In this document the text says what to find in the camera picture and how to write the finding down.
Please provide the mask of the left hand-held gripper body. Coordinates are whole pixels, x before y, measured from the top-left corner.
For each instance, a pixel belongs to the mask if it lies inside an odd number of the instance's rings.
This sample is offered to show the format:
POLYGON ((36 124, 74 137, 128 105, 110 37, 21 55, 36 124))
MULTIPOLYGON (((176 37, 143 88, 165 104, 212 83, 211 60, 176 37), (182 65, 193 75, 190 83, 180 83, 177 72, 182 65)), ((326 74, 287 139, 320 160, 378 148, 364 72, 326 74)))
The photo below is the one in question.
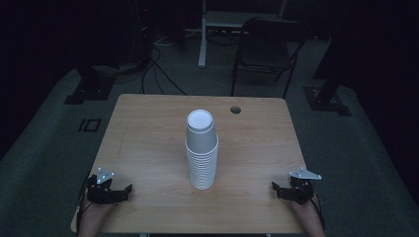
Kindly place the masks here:
POLYGON ((97 204, 112 204, 111 196, 117 195, 111 189, 115 174, 99 167, 96 175, 92 175, 86 184, 87 199, 97 204))

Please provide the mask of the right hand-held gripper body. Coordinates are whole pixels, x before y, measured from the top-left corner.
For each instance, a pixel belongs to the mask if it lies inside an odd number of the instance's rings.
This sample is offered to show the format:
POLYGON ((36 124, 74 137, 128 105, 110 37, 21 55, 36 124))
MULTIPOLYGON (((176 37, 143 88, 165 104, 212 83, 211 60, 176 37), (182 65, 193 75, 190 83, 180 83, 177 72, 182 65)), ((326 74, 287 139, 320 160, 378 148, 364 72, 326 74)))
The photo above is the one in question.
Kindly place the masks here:
POLYGON ((312 181, 320 181, 321 175, 308 171, 305 168, 299 168, 290 172, 289 189, 285 189, 284 198, 295 201, 298 204, 304 204, 314 196, 312 181))

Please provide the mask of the stack of white paper cups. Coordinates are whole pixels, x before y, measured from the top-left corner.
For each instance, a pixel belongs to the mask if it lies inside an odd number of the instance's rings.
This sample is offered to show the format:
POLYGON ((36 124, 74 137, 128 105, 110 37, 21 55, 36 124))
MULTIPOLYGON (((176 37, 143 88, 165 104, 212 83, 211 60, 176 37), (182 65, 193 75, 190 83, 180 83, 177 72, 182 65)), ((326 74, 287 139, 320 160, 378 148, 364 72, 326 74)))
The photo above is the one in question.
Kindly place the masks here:
POLYGON ((197 153, 191 150, 188 144, 185 144, 185 146, 191 185, 198 190, 209 189, 213 185, 216 176, 218 139, 212 150, 205 153, 197 153))

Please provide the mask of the person's left hand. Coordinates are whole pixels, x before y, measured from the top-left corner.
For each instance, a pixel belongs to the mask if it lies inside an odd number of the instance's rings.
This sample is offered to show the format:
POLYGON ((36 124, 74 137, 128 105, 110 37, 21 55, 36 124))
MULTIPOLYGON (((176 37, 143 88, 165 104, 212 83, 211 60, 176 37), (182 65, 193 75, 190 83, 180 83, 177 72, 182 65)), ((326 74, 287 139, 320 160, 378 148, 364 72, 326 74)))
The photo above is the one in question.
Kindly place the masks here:
POLYGON ((83 201, 81 226, 98 227, 101 226, 110 215, 116 205, 97 204, 87 199, 83 201))

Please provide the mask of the person's right hand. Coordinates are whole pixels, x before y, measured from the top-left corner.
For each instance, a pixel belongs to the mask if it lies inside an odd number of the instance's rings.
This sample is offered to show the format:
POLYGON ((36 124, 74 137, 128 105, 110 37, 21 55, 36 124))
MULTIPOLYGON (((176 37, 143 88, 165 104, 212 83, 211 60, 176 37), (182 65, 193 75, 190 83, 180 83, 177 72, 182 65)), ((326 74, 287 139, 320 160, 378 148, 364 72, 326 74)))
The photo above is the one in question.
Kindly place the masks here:
POLYGON ((303 226, 311 227, 321 224, 315 205, 310 200, 304 204, 290 201, 289 206, 303 226))

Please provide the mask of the black stand with flat base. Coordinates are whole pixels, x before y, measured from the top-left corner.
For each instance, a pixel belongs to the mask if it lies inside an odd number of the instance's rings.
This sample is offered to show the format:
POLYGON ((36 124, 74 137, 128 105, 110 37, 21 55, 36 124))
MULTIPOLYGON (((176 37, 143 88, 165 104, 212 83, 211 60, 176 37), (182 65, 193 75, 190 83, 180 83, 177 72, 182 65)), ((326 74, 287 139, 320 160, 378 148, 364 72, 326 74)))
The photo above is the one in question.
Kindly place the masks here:
POLYGON ((107 101, 113 88, 115 77, 102 75, 90 65, 76 68, 80 81, 71 95, 64 101, 65 105, 82 105, 85 101, 107 101))
POLYGON ((338 89, 341 86, 341 82, 335 76, 332 67, 334 39, 329 38, 326 42, 328 46, 314 73, 315 79, 324 80, 323 85, 318 87, 303 86, 302 89, 313 111, 336 112, 342 117, 350 117, 352 115, 350 109, 342 103, 338 96, 338 89))

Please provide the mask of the black folding chair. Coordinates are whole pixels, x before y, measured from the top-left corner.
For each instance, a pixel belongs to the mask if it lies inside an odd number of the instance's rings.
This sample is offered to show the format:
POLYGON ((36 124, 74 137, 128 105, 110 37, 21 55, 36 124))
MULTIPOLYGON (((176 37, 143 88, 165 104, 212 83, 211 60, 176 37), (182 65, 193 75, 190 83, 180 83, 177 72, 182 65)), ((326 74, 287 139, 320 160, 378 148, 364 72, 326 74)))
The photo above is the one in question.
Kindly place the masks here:
POLYGON ((276 74, 275 81, 284 72, 289 72, 282 95, 284 99, 289 91, 298 54, 309 37, 310 28, 305 22, 261 17, 247 20, 239 33, 230 95, 234 95, 238 71, 276 74))

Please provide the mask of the white desk frame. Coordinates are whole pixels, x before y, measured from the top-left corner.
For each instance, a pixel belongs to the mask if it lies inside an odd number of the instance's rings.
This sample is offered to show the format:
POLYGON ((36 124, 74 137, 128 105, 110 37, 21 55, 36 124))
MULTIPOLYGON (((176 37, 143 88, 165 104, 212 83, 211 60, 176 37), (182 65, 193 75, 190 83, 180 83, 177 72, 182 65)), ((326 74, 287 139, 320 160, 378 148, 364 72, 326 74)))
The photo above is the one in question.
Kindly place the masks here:
POLYGON ((207 65, 207 33, 208 27, 215 28, 241 28, 250 18, 265 17, 281 19, 284 15, 288 0, 281 0, 278 12, 275 14, 265 13, 241 13, 241 12, 221 12, 210 11, 207 9, 207 0, 202 1, 201 13, 201 45, 198 58, 198 67, 205 68, 207 65))

